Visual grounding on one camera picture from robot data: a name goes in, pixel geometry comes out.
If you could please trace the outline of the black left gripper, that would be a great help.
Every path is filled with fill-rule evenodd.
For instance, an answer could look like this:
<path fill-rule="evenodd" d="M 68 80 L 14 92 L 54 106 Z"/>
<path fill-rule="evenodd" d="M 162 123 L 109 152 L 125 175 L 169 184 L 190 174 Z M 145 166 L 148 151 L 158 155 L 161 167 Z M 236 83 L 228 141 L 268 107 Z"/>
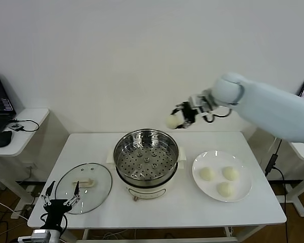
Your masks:
<path fill-rule="evenodd" d="M 54 188 L 55 181 L 46 189 L 46 192 L 41 195 L 41 199 L 44 201 L 44 209 L 47 212 L 47 217 L 44 223 L 44 228 L 61 228 L 61 222 L 63 215 L 71 211 L 80 200 L 80 187 L 79 181 L 77 181 L 73 196 L 71 199 L 53 199 L 50 201 L 50 197 Z"/>

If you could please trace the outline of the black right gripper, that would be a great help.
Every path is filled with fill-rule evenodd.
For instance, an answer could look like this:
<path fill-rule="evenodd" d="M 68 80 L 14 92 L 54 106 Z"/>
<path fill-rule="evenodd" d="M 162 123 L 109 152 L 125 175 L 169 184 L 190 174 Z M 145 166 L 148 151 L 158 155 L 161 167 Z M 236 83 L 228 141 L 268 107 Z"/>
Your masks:
<path fill-rule="evenodd" d="M 198 112 L 196 109 L 191 108 L 189 102 L 184 101 L 177 104 L 171 111 L 171 114 L 176 114 L 178 112 L 181 112 L 184 118 L 176 118 L 176 129 L 186 129 L 196 122 L 196 116 L 198 115 Z"/>

